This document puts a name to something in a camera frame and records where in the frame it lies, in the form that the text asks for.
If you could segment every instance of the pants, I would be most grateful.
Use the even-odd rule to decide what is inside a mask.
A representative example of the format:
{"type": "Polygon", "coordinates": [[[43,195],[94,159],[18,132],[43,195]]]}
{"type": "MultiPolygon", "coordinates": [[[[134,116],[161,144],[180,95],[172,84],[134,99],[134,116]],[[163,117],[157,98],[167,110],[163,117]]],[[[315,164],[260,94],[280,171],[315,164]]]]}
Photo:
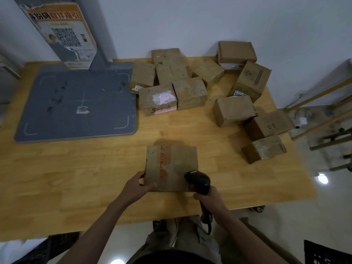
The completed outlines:
{"type": "MultiPolygon", "coordinates": [[[[171,234],[166,230],[155,230],[148,235],[145,244],[130,258],[132,264],[138,258],[159,250],[170,249],[171,234]]],[[[183,217],[178,223],[175,250],[195,253],[216,264],[221,264],[217,241],[202,227],[200,217],[183,217]]]]}

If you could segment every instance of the black handheld scanner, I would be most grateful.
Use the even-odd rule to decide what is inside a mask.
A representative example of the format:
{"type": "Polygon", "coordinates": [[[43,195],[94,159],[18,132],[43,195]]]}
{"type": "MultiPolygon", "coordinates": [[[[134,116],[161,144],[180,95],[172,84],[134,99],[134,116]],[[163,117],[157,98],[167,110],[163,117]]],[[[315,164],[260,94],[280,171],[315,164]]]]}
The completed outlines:
{"type": "MultiPolygon", "coordinates": [[[[197,193],[201,195],[207,195],[210,188],[210,178],[203,172],[198,170],[192,170],[184,174],[184,178],[189,184],[195,186],[197,193]]],[[[212,231],[213,215],[208,209],[200,202],[200,207],[202,209],[201,220],[204,224],[208,225],[208,234],[212,231]]]]}

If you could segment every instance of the hand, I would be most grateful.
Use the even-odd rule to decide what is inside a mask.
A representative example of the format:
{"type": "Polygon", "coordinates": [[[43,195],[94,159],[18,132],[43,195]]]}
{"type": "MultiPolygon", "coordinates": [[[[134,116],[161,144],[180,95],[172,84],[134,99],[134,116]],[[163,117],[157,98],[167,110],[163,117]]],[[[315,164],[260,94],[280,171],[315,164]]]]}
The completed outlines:
{"type": "Polygon", "coordinates": [[[145,170],[139,171],[131,179],[129,179],[121,193],[116,199],[116,202],[123,207],[127,208],[135,201],[141,199],[147,192],[153,190],[156,187],[156,183],[151,183],[146,186],[139,183],[140,178],[144,178],[145,170]]]}
{"type": "Polygon", "coordinates": [[[220,193],[214,186],[210,186],[208,195],[195,193],[193,198],[201,201],[215,218],[219,217],[223,213],[229,212],[221,198],[220,193]]]}

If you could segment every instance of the person's left hand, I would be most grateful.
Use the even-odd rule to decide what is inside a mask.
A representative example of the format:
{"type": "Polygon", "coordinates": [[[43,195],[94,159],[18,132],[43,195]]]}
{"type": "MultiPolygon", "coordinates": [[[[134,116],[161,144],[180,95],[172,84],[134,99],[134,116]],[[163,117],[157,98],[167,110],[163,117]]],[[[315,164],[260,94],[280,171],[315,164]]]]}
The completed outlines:
{"type": "Polygon", "coordinates": [[[129,179],[116,201],[124,207],[128,207],[135,201],[141,199],[147,192],[153,190],[157,186],[155,182],[146,186],[139,183],[139,179],[144,178],[144,175],[145,170],[139,171],[129,179]]]}

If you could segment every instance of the wooden table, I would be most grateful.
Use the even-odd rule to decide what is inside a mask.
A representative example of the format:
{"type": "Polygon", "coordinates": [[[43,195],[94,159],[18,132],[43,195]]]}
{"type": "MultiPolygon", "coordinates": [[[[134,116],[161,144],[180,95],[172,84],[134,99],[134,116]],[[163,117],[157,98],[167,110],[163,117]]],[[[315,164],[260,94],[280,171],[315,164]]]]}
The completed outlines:
{"type": "MultiPolygon", "coordinates": [[[[194,68],[209,58],[188,58],[194,68]]],[[[209,175],[229,209],[308,199],[315,190],[287,133],[287,153],[247,164],[250,143],[242,127],[218,128],[212,106],[237,75],[225,75],[204,107],[145,117],[131,136],[57,142],[13,139],[41,63],[28,64],[0,130],[0,241],[86,230],[145,166],[147,145],[197,146],[199,169],[209,175]]],[[[275,110],[268,89],[255,103],[259,114],[275,110]]],[[[131,205],[118,224],[200,214],[191,193],[153,192],[131,205]]]]}

